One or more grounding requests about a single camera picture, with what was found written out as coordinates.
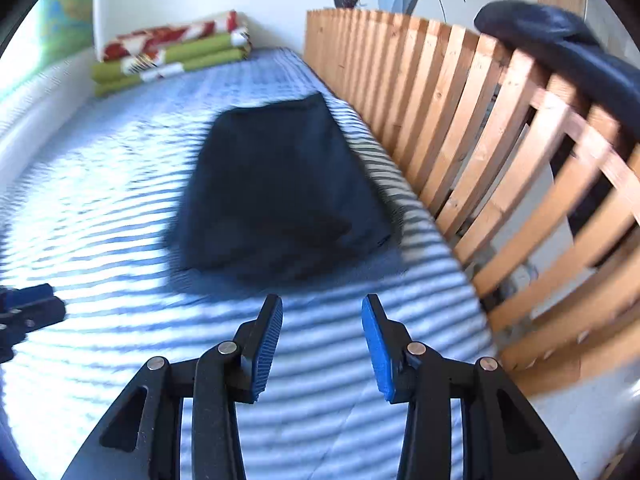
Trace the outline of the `black shorts red stitching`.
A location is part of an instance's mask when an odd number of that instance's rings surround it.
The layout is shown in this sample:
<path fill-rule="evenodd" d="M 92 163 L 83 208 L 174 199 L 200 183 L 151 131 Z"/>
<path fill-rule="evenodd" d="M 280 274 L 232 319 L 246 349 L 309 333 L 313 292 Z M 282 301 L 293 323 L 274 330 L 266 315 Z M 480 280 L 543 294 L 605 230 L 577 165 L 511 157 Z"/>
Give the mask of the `black shorts red stitching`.
<path fill-rule="evenodd" d="M 179 271 L 293 285 L 396 249 L 390 207 L 319 93 L 213 122 L 166 244 Z"/>

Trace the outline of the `blue white striped bedspread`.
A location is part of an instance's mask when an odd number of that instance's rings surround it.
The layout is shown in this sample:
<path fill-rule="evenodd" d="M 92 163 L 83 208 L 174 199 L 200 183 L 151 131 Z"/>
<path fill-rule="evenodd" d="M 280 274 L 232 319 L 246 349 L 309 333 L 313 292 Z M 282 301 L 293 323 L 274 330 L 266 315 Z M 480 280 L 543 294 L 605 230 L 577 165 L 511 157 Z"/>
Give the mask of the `blue white striped bedspread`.
<path fill-rule="evenodd" d="M 172 290 L 163 235 L 219 113 L 323 91 L 294 52 L 277 49 L 95 100 L 6 194 L 2 284 L 48 283 L 67 307 L 64 322 L 28 336 L 2 370 L 1 411 L 35 477 L 62 476 L 147 359 L 196 358 L 258 312 L 257 299 Z M 474 362 L 496 351 L 432 217 L 357 113 L 335 96 L 326 102 L 401 213 L 408 268 L 283 295 L 265 391 L 238 409 L 252 479 L 395 477 L 406 410 L 376 388 L 360 321 L 367 294 L 447 358 Z"/>

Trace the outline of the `folded green red blanket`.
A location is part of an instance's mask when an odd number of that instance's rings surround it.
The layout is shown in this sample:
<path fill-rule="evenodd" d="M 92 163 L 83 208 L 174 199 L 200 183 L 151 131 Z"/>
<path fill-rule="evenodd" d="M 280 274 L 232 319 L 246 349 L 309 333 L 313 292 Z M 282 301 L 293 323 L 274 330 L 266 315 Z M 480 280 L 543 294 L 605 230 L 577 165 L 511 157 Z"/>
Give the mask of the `folded green red blanket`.
<path fill-rule="evenodd" d="M 97 96 L 183 73 L 244 61 L 250 55 L 247 22 L 235 10 L 203 21 L 149 27 L 104 44 L 91 78 Z"/>

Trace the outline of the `green world map poster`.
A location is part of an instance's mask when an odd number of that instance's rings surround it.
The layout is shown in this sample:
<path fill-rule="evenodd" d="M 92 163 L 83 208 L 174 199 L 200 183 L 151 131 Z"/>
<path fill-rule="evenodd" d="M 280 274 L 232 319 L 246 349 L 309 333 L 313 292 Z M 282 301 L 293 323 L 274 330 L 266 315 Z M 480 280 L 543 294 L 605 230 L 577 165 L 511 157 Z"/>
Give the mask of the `green world map poster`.
<path fill-rule="evenodd" d="M 1 55 L 1 92 L 91 47 L 92 4 L 93 0 L 38 0 Z"/>

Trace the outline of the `grey folded buttoned garment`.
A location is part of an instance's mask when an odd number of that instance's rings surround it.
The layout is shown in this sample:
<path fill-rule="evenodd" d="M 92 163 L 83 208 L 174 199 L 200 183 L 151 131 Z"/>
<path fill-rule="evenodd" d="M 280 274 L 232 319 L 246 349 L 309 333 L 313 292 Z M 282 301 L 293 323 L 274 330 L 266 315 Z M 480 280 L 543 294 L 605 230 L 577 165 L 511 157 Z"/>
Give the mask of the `grey folded buttoned garment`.
<path fill-rule="evenodd" d="M 639 70 L 606 52 L 578 15 L 559 6 L 498 0 L 480 9 L 474 25 L 576 84 L 638 138 Z"/>

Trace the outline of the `wooden slatted bed rail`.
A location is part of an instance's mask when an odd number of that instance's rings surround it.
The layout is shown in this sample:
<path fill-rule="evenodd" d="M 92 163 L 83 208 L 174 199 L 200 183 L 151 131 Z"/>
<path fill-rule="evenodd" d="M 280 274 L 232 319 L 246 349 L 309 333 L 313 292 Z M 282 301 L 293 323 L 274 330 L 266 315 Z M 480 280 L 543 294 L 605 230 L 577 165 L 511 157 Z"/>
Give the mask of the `wooden slatted bed rail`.
<path fill-rule="evenodd" d="M 472 273 L 530 396 L 639 356 L 639 156 L 528 54 L 417 16 L 311 10 L 304 59 L 392 156 Z"/>

